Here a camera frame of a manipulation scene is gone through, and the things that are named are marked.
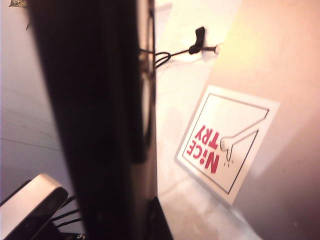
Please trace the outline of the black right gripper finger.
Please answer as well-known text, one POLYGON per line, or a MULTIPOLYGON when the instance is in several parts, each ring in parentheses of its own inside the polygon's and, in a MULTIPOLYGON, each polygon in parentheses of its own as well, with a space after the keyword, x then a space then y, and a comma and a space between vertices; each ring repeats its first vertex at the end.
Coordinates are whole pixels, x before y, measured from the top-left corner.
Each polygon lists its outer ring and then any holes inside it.
POLYGON ((160 201, 155 197, 149 208, 149 239, 173 240, 171 230, 161 207, 160 201))

